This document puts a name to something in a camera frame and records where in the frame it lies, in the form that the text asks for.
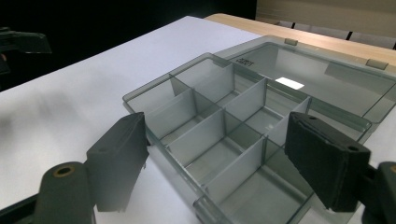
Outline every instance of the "transparent plastic box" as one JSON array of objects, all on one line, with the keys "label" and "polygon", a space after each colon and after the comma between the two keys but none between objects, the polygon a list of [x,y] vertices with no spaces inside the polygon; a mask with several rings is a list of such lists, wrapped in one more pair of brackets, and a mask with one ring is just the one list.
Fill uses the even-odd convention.
[{"label": "transparent plastic box", "polygon": [[353,214],[326,210],[285,155],[289,113],[363,142],[393,108],[395,82],[389,71],[271,38],[223,58],[204,54],[125,95],[125,104],[145,113],[151,156],[204,223],[347,223]]}]

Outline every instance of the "tabletop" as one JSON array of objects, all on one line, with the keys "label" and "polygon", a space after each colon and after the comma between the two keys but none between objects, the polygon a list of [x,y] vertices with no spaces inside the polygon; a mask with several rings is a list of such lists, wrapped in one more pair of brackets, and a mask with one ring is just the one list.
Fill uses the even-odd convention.
[{"label": "tabletop", "polygon": [[[248,32],[254,28],[252,25],[243,30],[247,20],[227,17],[186,17],[0,92],[0,209],[36,194],[41,176],[50,167],[66,161],[85,161],[86,151],[128,114],[122,103],[124,94],[205,52],[215,53],[260,36]],[[260,23],[257,29],[265,26],[272,27]],[[394,54],[377,51],[380,57],[376,59],[396,62]],[[388,149],[376,158],[379,161],[384,157],[396,161],[395,150],[389,150],[396,142],[395,116],[392,111],[365,144],[376,150]],[[199,223],[191,205],[178,196],[151,157],[136,182],[126,213],[96,216],[98,223]]]}]

